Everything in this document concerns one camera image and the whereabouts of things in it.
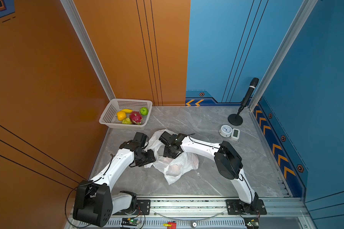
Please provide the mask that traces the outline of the white plastic bag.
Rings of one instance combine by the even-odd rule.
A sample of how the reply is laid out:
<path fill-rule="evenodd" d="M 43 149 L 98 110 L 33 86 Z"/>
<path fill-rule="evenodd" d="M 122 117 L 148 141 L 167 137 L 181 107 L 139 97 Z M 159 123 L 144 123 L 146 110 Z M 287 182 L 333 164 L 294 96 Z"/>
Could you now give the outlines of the white plastic bag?
<path fill-rule="evenodd" d="M 154 151 L 154 155 L 156 158 L 156 161 L 154 163 L 148 164 L 143 166 L 144 168 L 148 169 L 152 166 L 155 167 L 158 171 L 163 173 L 166 181 L 169 185 L 175 183 L 178 181 L 182 175 L 185 173 L 191 171 L 191 170 L 197 170 L 199 168 L 199 159 L 196 154 L 190 153 L 190 152 L 183 152 L 180 156 L 178 156 L 176 159 L 167 158 L 159 155 L 159 151 L 161 151 L 161 148 L 164 147 L 164 144 L 159 141 L 159 137 L 162 135 L 164 131 L 167 131 L 169 134 L 174 134 L 173 131 L 170 131 L 168 129 L 162 129 L 154 132 L 151 139 L 148 142 L 148 146 L 146 147 L 147 150 L 151 149 Z M 178 177 L 172 177 L 165 175 L 166 167 L 169 164 L 182 164 L 183 165 L 183 172 Z"/>

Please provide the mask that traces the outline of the yellow-green fruit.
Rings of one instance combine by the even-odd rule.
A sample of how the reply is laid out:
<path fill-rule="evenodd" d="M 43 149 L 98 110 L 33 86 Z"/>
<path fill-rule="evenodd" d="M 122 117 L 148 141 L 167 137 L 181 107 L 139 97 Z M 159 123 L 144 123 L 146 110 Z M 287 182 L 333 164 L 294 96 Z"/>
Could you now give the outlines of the yellow-green fruit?
<path fill-rule="evenodd" d="M 129 118 L 125 118 L 124 120 L 122 120 L 122 124 L 124 124 L 124 125 L 132 125 L 133 122 Z"/>

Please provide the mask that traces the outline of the red dragon fruit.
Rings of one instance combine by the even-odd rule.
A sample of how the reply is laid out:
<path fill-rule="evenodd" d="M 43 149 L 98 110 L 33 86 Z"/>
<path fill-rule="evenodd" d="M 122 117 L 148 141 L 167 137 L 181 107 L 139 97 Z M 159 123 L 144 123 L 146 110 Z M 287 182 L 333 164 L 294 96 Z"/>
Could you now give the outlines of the red dragon fruit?
<path fill-rule="evenodd" d="M 130 113 L 129 119 L 131 120 L 132 124 L 134 125 L 141 125 L 143 121 L 143 117 L 139 112 L 133 111 Z"/>

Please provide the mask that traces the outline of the green apple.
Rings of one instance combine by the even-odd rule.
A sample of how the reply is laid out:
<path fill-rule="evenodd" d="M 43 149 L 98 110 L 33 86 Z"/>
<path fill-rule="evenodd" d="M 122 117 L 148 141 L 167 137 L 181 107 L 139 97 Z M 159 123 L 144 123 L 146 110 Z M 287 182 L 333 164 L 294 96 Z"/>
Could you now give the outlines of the green apple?
<path fill-rule="evenodd" d="M 148 115 L 148 113 L 149 113 L 149 110 L 148 110 L 148 108 L 146 108 L 146 107 L 142 107 L 142 108 L 140 109 L 140 114 L 141 114 L 141 115 L 143 115 L 143 116 L 147 116 L 147 115 Z"/>

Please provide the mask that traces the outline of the yellow lemon fruit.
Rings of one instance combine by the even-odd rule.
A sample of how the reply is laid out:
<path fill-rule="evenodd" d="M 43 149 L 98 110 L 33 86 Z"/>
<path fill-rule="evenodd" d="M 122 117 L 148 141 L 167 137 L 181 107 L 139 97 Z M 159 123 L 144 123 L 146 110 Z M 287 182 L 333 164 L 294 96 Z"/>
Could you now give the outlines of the yellow lemon fruit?
<path fill-rule="evenodd" d="M 125 112 L 119 111 L 117 112 L 117 119 L 119 121 L 124 120 L 125 118 L 127 118 L 127 114 Z"/>

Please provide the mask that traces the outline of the orange fruit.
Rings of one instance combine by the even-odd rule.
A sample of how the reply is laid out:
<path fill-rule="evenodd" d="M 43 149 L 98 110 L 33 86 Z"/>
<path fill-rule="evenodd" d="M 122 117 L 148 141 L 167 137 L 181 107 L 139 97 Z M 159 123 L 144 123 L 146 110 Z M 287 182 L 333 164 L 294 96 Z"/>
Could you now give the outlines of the orange fruit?
<path fill-rule="evenodd" d="M 183 172 L 183 165 L 182 164 L 169 164 L 166 167 L 165 175 L 172 176 L 172 177 L 178 177 Z"/>

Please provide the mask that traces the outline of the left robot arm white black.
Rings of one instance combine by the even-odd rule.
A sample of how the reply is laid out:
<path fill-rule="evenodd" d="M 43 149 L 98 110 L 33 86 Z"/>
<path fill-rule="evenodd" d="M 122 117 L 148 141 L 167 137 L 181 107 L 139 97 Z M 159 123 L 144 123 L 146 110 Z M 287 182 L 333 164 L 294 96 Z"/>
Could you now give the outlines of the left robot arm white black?
<path fill-rule="evenodd" d="M 133 214 L 137 210 L 137 195 L 121 191 L 112 195 L 111 191 L 126 168 L 132 165 L 142 167 L 156 161 L 152 150 L 145 150 L 148 136 L 137 132 L 134 139 L 119 146 L 106 167 L 91 180 L 83 180 L 76 191 L 73 219 L 89 225 L 103 227 L 111 215 L 120 211 Z"/>

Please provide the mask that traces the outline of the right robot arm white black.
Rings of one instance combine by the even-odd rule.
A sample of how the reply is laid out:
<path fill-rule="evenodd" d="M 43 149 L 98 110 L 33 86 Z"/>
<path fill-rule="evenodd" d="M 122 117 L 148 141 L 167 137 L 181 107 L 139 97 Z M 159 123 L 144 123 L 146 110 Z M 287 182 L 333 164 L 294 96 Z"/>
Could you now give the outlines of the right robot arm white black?
<path fill-rule="evenodd" d="M 164 157 L 175 159 L 185 152 L 215 161 L 220 175 L 231 181 L 239 195 L 239 203 L 235 208 L 243 214 L 258 214 L 258 194 L 246 178 L 242 157 L 229 142 L 209 143 L 194 139 L 190 135 L 171 135 L 166 131 L 159 137 L 159 141 L 164 144 Z"/>

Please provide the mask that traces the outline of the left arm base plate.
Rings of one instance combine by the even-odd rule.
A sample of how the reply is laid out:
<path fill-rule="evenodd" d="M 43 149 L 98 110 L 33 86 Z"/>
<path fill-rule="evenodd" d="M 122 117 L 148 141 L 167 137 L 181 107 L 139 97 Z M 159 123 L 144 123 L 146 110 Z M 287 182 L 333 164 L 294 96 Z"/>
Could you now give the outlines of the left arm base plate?
<path fill-rule="evenodd" d="M 150 199 L 137 199 L 136 205 L 134 208 L 121 210 L 115 215 L 138 215 L 140 210 L 145 214 L 149 215 L 151 209 L 151 200 Z"/>

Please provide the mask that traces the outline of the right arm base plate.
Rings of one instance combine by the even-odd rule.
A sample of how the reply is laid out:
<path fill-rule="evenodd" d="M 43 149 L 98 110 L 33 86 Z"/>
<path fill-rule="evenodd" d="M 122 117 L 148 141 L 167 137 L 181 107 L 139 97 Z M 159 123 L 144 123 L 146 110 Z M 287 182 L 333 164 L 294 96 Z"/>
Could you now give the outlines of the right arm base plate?
<path fill-rule="evenodd" d="M 226 208 L 229 215 L 267 215 L 266 207 L 261 199 L 252 204 L 239 199 L 227 199 Z"/>

